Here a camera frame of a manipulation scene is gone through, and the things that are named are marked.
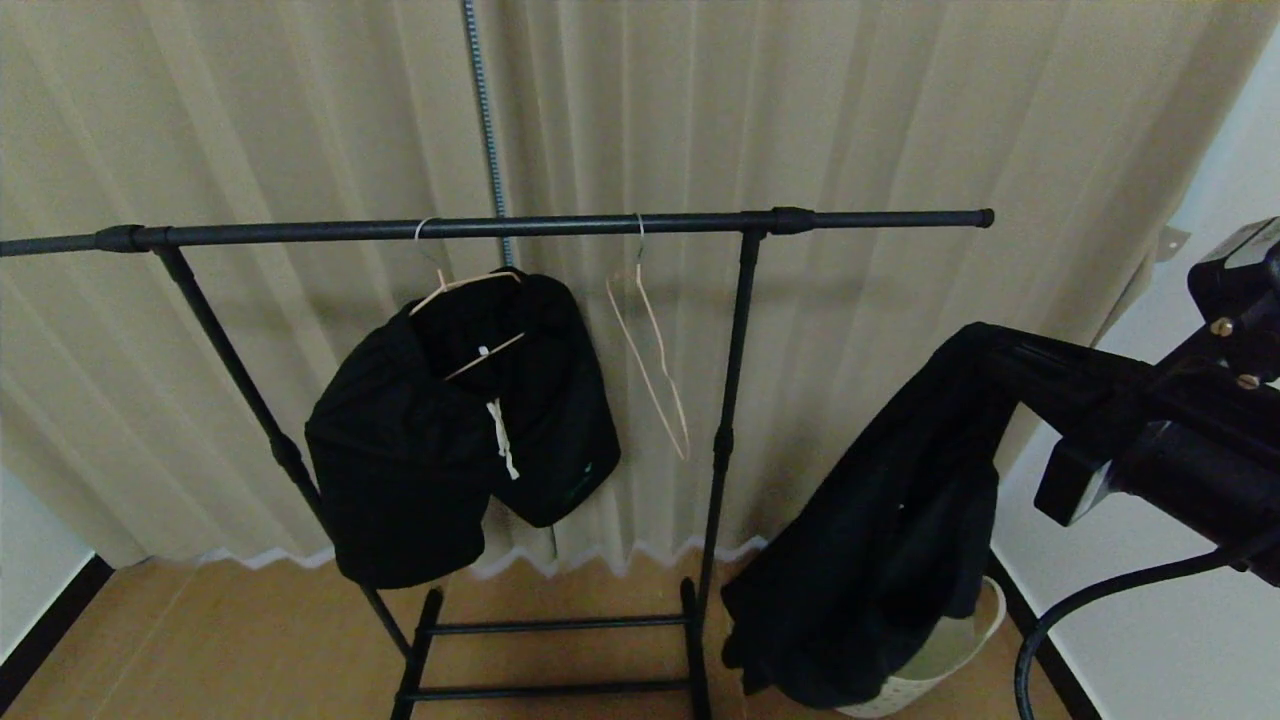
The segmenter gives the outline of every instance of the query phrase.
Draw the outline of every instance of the brass screw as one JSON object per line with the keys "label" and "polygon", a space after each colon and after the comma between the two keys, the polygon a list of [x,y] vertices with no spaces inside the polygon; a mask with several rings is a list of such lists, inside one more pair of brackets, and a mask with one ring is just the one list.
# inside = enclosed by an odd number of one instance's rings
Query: brass screw
{"label": "brass screw", "polygon": [[1235,323],[1230,318],[1219,318],[1208,327],[1208,332],[1217,337],[1230,337],[1233,331],[1235,331]]}

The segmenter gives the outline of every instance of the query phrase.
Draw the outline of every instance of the beige curtain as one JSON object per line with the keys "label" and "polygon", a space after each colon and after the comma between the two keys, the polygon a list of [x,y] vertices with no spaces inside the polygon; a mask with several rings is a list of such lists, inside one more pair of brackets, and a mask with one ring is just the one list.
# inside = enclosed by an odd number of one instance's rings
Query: beige curtain
{"label": "beige curtain", "polygon": [[[1088,341],[1144,266],[1275,22],[1261,4],[477,3],[513,213],[993,206],[991,231],[767,241],[722,546],[769,537],[933,347],[984,319]],[[6,3],[5,238],[492,211],[458,3]],[[490,568],[700,534],[733,237],[650,237],[680,462],[604,279],[636,238],[517,242],[579,297],[625,461]],[[296,438],[394,309],[490,240],[191,250]],[[114,565],[328,546],[154,259],[5,259],[4,464]],[[639,320],[635,299],[628,311]]]}

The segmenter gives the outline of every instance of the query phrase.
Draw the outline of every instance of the white basket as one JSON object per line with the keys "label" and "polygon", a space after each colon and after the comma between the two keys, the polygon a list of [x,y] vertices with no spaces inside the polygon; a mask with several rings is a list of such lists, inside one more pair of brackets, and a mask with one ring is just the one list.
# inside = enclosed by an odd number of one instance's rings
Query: white basket
{"label": "white basket", "polygon": [[991,635],[996,634],[1000,624],[1005,621],[1005,591],[991,578],[983,578],[982,582],[996,592],[997,602],[996,618],[982,635],[978,635],[974,629],[974,618],[943,618],[929,633],[929,638],[924,641],[920,651],[897,673],[884,680],[881,694],[876,696],[874,700],[836,710],[850,717],[892,715],[973,660],[973,656],[978,655],[982,646],[987,644]]}

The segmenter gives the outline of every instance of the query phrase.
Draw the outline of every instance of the black garment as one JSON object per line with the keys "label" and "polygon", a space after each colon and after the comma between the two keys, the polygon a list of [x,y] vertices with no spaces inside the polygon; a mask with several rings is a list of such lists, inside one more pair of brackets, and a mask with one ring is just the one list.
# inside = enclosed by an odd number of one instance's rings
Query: black garment
{"label": "black garment", "polygon": [[948,340],[722,596],[748,693],[865,702],[937,621],[973,615],[996,511],[992,456],[1016,402],[978,364],[1004,329]]}
{"label": "black garment", "polygon": [[[545,527],[613,471],[620,450],[600,366],[568,288],[545,275],[477,281],[406,305],[343,361],[307,420],[344,575],[408,587],[484,551],[497,495]],[[524,332],[457,378],[444,378]],[[498,400],[512,479],[499,455]]]}

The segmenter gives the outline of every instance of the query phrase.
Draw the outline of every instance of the brown tile floor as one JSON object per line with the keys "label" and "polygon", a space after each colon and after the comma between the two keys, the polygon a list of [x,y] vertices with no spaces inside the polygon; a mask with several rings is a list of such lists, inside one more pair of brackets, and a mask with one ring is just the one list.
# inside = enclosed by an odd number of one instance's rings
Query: brown tile floor
{"label": "brown tile floor", "polygon": [[[550,580],[525,564],[497,579],[466,573],[445,587],[444,621],[678,611],[678,580],[696,556],[667,569],[637,560],[626,578],[590,564]],[[732,569],[722,568],[721,575]],[[387,593],[406,625],[425,588]],[[708,618],[708,673],[717,719],[844,717],[769,691],[744,700],[717,652],[727,616]],[[1018,632],[1006,623],[964,670],[901,719],[1014,719],[1010,669]],[[6,719],[385,717],[399,656],[355,585],[330,564],[278,562],[259,571],[233,562],[198,569],[163,562],[116,573],[18,697]],[[552,683],[663,678],[685,673],[677,628],[439,638],[430,684]],[[1068,715],[1043,675],[1038,716]],[[420,705],[415,719],[687,717],[682,693]]]}

